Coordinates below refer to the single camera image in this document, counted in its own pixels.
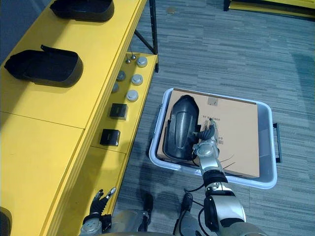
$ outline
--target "silver robot arm segment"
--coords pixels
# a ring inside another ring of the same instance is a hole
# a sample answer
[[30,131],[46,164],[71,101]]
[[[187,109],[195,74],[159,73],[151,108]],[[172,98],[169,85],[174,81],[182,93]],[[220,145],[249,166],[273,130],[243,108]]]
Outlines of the silver robot arm segment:
[[258,227],[246,223],[244,208],[231,188],[219,157],[218,128],[210,119],[210,128],[197,134],[201,142],[193,146],[199,157],[205,185],[205,225],[220,236],[267,236]]

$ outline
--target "cardboard box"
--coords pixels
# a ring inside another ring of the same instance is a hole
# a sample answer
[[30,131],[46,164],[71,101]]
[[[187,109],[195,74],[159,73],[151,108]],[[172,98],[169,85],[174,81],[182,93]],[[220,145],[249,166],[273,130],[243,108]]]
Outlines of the cardboard box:
[[[209,125],[209,118],[216,121],[219,133],[219,160],[222,167],[226,167],[224,170],[234,175],[259,177],[257,105],[252,102],[213,96],[202,92],[180,88],[175,88],[172,91],[158,145],[158,158],[164,161],[178,162],[163,153],[163,141],[172,108],[177,100],[186,94],[193,97],[199,107],[198,124],[201,125],[201,131]],[[195,165],[192,162],[182,162],[181,164],[183,163]]]

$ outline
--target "metal knob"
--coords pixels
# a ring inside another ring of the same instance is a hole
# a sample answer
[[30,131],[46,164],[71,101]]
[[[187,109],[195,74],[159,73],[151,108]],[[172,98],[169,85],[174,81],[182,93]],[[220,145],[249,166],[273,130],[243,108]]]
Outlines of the metal knob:
[[136,101],[138,97],[138,92],[136,90],[129,90],[126,95],[127,100],[130,102]]
[[112,93],[117,92],[118,89],[119,89],[119,86],[118,86],[117,82],[115,82],[115,83],[114,83],[114,86],[113,86],[113,89],[112,89]]
[[134,85],[140,85],[140,84],[142,84],[142,82],[143,82],[143,77],[142,77],[142,75],[139,75],[139,74],[133,75],[132,78],[131,78],[131,82],[132,82]]
[[145,57],[139,57],[137,60],[137,65],[139,67],[145,67],[148,64],[148,60]]
[[119,71],[116,80],[123,81],[126,78],[126,73],[122,70]]

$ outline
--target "gray carpet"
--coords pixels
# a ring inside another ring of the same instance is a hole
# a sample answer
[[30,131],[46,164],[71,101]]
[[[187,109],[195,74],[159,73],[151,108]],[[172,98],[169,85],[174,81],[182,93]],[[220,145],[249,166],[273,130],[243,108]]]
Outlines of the gray carpet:
[[[150,191],[149,230],[172,233],[183,188],[200,177],[154,166],[147,155],[163,93],[171,87],[231,95],[267,103],[280,124],[283,163],[270,190],[233,185],[248,222],[271,236],[315,233],[314,35],[312,21],[230,10],[223,1],[157,0],[160,72],[155,73],[139,124],[115,213],[141,208]],[[168,14],[168,7],[175,7]],[[137,29],[151,40],[147,4]],[[134,51],[146,51],[136,37]],[[194,199],[203,202],[204,192]],[[193,205],[197,216],[200,207]]]

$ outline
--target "yellow shelf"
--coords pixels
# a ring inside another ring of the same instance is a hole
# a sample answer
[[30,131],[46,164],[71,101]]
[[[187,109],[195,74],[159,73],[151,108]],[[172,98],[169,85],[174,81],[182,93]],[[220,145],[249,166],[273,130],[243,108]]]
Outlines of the yellow shelf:
[[40,235],[83,130],[3,112],[0,120],[1,207],[12,236]]
[[[108,99],[106,107],[104,109],[103,116],[96,129],[91,146],[97,148],[108,149],[112,151],[119,151],[127,153],[130,143],[132,142],[132,135],[135,132],[134,124],[137,122],[139,115],[141,115],[141,107],[145,103],[145,97],[150,86],[150,81],[154,72],[157,56],[149,54],[134,53],[137,58],[146,57],[148,65],[140,68],[136,65],[136,60],[132,60],[130,64],[123,62],[121,70],[126,73],[124,81],[117,82],[119,90],[116,93],[112,93]],[[140,74],[143,77],[143,83],[139,86],[133,85],[131,80],[132,75]],[[129,102],[126,99],[126,93],[128,90],[136,90],[139,94],[139,98],[135,102]],[[109,117],[109,113],[113,103],[124,103],[128,106],[128,113],[126,120],[112,119]],[[103,129],[118,129],[121,131],[119,145],[116,146],[103,146],[99,144],[100,137]]]
[[276,3],[282,3],[293,6],[301,6],[307,8],[315,8],[315,0],[263,0]]
[[127,162],[126,154],[121,152],[90,148],[55,235],[79,235],[82,221],[89,214],[96,192],[103,189],[106,194],[116,186],[118,190],[103,212],[112,213]]
[[[116,187],[115,195],[107,203],[104,214],[114,211],[115,202],[128,163],[129,154],[137,132],[150,82],[157,62],[156,55],[134,53],[137,57],[146,57],[148,65],[137,67],[135,61],[131,64],[123,63],[121,70],[126,73],[126,79],[118,82],[119,91],[112,93],[104,110],[92,146],[81,168],[79,177],[74,185],[65,209],[57,235],[78,235],[82,221],[89,214],[90,204],[99,189],[104,192]],[[133,74],[141,74],[144,82],[139,86],[132,85],[130,78]],[[139,98],[135,102],[125,99],[130,89],[138,91]],[[114,120],[108,116],[112,103],[128,104],[127,120]],[[118,147],[99,145],[100,134],[104,128],[118,129],[121,132]]]
[[6,186],[1,206],[12,213],[12,236],[56,234],[145,3],[114,0],[114,16],[105,23],[61,19],[48,5],[7,59],[40,50],[41,44],[75,51],[84,69],[70,88],[15,79],[1,65],[1,183]]
[[102,88],[114,83],[145,2],[115,0],[115,13],[104,23],[61,19],[49,4],[10,55],[41,51],[41,44],[74,51],[83,74],[74,86],[58,88],[17,80],[2,64],[1,111],[86,128]]
[[241,2],[241,1],[231,1],[230,9],[234,10],[245,10],[245,11],[259,11],[259,12],[268,12],[268,13],[277,13],[293,16],[301,16],[308,18],[315,18],[315,11],[313,9],[301,9],[294,6],[280,6],[270,4],[259,4],[251,2]]

